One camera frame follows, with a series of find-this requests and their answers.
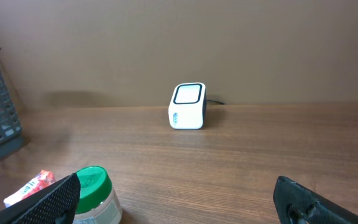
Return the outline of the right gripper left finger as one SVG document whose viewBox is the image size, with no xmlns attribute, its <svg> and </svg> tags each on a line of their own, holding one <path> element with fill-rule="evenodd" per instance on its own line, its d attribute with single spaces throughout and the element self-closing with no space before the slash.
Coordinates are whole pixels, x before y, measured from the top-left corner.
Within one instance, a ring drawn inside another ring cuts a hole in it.
<svg viewBox="0 0 358 224">
<path fill-rule="evenodd" d="M 0 224 L 72 224 L 80 199 L 76 173 L 0 211 Z"/>
</svg>

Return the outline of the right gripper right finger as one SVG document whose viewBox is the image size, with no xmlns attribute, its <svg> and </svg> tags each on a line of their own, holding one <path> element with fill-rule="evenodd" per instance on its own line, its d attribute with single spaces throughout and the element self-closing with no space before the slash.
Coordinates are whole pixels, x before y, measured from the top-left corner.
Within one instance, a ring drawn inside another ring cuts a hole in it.
<svg viewBox="0 0 358 224">
<path fill-rule="evenodd" d="M 281 224 L 358 224 L 358 215 L 285 176 L 276 181 L 273 202 Z"/>
</svg>

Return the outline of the small red white candy pack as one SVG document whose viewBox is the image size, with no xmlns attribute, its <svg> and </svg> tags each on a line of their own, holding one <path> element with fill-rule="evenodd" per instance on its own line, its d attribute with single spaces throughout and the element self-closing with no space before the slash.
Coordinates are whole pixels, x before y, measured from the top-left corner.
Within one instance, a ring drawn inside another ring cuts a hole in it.
<svg viewBox="0 0 358 224">
<path fill-rule="evenodd" d="M 17 202 L 37 193 L 38 191 L 52 185 L 55 182 L 55 176 L 52 171 L 41 170 L 33 179 L 28 181 L 17 192 L 3 200 L 6 208 Z"/>
</svg>

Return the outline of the jar with green lid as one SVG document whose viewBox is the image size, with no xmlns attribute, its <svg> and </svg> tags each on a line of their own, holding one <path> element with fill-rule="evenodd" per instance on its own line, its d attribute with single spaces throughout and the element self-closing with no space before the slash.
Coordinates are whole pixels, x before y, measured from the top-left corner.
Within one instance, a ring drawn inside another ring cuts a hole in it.
<svg viewBox="0 0 358 224">
<path fill-rule="evenodd" d="M 81 189 L 73 224 L 119 224 L 122 207 L 105 168 L 88 166 L 76 174 Z"/>
</svg>

